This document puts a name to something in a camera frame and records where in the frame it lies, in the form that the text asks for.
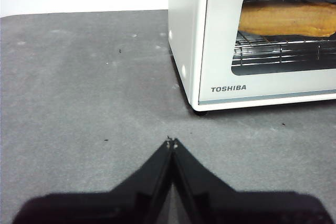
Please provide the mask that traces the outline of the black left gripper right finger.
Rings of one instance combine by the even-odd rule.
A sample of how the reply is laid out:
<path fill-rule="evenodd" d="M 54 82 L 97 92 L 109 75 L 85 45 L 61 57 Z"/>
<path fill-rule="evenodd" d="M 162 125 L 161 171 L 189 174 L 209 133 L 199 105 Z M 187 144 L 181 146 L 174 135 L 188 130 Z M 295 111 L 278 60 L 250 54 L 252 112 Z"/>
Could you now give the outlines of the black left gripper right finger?
<path fill-rule="evenodd" d="M 175 187 L 191 223 L 330 223 L 322 202 L 295 191 L 237 191 L 172 144 Z"/>

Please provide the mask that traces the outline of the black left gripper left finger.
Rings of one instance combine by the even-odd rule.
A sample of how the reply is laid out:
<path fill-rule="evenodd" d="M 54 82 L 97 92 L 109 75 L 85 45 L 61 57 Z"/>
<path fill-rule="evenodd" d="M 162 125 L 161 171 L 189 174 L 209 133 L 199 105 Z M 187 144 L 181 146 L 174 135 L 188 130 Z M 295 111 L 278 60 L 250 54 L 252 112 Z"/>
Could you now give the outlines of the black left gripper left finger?
<path fill-rule="evenodd" d="M 22 206 L 14 223 L 155 223 L 170 190 L 174 142 L 166 140 L 111 191 L 49 194 Z"/>

